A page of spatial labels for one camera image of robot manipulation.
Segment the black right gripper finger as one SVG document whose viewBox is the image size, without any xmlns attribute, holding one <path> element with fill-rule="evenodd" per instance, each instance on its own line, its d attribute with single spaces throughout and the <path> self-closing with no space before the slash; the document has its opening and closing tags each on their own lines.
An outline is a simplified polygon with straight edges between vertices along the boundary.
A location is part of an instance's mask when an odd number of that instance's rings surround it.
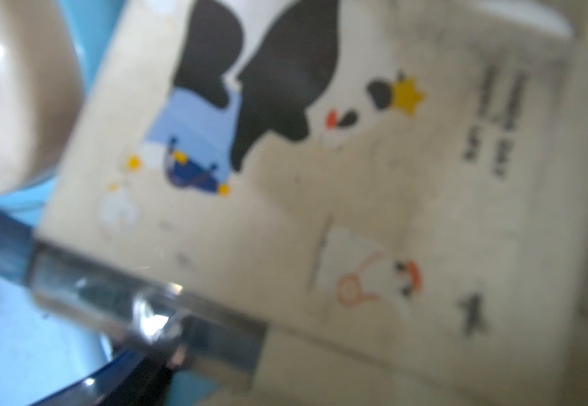
<svg viewBox="0 0 588 406">
<path fill-rule="evenodd" d="M 37 405 L 161 405 L 174 372 L 136 351 L 124 351 L 81 381 L 40 399 Z"/>
</svg>

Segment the cream panda pencil sharpener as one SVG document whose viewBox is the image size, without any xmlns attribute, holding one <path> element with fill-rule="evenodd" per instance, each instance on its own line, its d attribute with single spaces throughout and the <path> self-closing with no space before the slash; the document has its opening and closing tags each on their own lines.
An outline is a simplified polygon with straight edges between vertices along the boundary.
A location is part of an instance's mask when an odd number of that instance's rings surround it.
<svg viewBox="0 0 588 406">
<path fill-rule="evenodd" d="M 216 404 L 557 404 L 588 1 L 130 1 L 35 239 L 42 306 Z"/>
</svg>

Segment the blue round dial sharpener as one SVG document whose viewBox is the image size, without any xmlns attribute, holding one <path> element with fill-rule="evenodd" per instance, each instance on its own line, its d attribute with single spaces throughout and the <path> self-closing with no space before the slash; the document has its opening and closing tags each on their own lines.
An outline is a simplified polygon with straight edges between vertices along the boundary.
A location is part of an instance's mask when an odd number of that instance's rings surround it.
<svg viewBox="0 0 588 406">
<path fill-rule="evenodd" d="M 0 1 L 0 211 L 34 226 L 124 8 Z"/>
</svg>

